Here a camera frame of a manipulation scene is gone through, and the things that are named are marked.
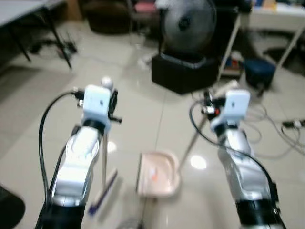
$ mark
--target table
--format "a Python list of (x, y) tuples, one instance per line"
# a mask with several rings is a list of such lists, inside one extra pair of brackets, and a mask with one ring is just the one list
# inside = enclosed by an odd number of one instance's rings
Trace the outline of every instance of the table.
[(30, 14), (36, 13), (38, 11), (42, 12), (42, 15), (50, 27), (51, 31), (53, 32), (56, 41), (58, 43), (59, 48), (61, 49), (64, 58), (71, 68), (71, 64), (67, 54), (64, 52), (64, 47), (62, 42), (59, 39), (59, 36), (55, 30), (54, 23), (51, 18), (48, 2), (44, 0), (0, 0), (0, 27), (6, 26), (9, 33), (11, 34), (14, 41), (18, 44), (19, 48), (26, 56), (28, 61), (31, 61), (29, 55), (27, 54), (26, 50), (22, 46), (18, 36), (15, 34), (11, 24), (15, 21), (28, 16)]
[(280, 61), (277, 63), (276, 70), (278, 70), (278, 68), (282, 67), (290, 51), (295, 46), (296, 41), (302, 35), (305, 28), (305, 9), (303, 7), (294, 7), (278, 3), (275, 10), (254, 7), (250, 14), (239, 14), (236, 18), (224, 58), (219, 68), (218, 80), (224, 72), (225, 63), (230, 56), (234, 40), (240, 28), (288, 31), (294, 33), (292, 40), (288, 44)]

